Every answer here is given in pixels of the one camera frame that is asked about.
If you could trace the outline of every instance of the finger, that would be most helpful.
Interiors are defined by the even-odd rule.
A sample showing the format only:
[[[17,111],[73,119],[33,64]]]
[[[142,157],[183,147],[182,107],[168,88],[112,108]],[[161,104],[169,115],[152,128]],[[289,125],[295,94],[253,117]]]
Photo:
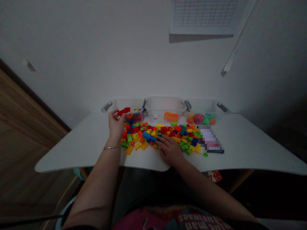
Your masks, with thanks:
[[[160,149],[160,154],[161,154],[161,157],[163,158],[163,160],[166,161],[166,154],[165,154],[163,149]]]
[[[155,141],[156,144],[158,144],[163,150],[166,150],[168,147],[163,143],[163,142],[160,142],[160,141]]]
[[[164,137],[164,138],[168,140],[171,144],[177,144],[177,142],[171,137]]]
[[[119,122],[125,123],[125,119],[126,119],[126,114],[123,113],[122,116],[121,116],[121,118],[119,119]]]
[[[157,137],[161,142],[163,142],[166,146],[170,147],[172,144],[163,137]]]
[[[118,111],[119,111],[119,110],[116,109],[116,110],[113,110],[112,112],[110,112],[110,113],[109,113],[109,118],[114,117],[114,114],[115,114],[116,112],[118,112]]]

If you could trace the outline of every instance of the bin handle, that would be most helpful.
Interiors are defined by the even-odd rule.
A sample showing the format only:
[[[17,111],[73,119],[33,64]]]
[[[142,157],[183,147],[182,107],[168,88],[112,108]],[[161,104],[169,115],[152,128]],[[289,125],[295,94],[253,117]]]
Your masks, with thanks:
[[[108,109],[111,107],[111,105],[113,105],[111,101],[105,104],[104,107],[102,107],[101,112],[106,113]]]
[[[146,98],[144,98],[143,105],[142,105],[143,111],[146,111],[146,109],[145,109],[145,103],[146,103]]]
[[[191,106],[191,104],[189,103],[189,101],[185,100],[185,105],[186,105],[186,111],[190,112],[192,106]]]
[[[228,111],[228,109],[223,104],[217,103],[216,106],[219,107],[221,110],[223,110],[223,112],[227,112]]]

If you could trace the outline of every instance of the forearm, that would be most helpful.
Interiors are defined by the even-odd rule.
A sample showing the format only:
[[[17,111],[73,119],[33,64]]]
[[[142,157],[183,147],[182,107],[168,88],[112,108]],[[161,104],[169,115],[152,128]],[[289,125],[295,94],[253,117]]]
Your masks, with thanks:
[[[120,141],[108,140],[106,147],[119,146]],[[85,218],[89,218],[85,211],[89,211],[88,215],[91,216],[91,211],[100,212],[102,224],[108,222],[112,208],[114,189],[116,186],[116,179],[119,168],[119,161],[121,156],[121,149],[105,149],[102,151],[97,163],[95,164],[92,172],[86,179],[82,186],[76,201],[71,209],[70,216],[78,216],[82,213],[81,218],[74,219],[74,225],[78,219],[84,223]]]
[[[189,162],[180,165],[176,170],[210,213],[225,219],[258,222],[242,204],[210,181]]]

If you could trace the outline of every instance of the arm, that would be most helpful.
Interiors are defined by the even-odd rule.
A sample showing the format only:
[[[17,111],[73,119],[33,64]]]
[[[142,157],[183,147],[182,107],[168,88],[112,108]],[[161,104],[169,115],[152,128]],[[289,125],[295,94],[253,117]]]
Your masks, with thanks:
[[[161,148],[160,154],[164,161],[176,169],[208,212],[222,219],[260,223],[242,204],[190,164],[173,138],[158,139],[160,141],[156,143]]]
[[[114,110],[109,114],[110,135],[106,147],[121,144],[125,114],[117,121],[114,117],[117,111]],[[108,228],[120,157],[120,148],[102,151],[78,193],[63,229],[77,225],[90,225],[98,229]]]

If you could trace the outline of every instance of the white wall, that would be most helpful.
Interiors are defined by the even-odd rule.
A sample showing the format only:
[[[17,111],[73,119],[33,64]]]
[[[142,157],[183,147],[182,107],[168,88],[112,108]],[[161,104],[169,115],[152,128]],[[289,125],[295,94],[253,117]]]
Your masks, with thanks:
[[[169,44],[169,7],[2,0],[0,57],[71,128],[111,98],[167,95],[216,98],[265,130],[307,97],[305,1],[264,1],[224,78],[234,40]]]

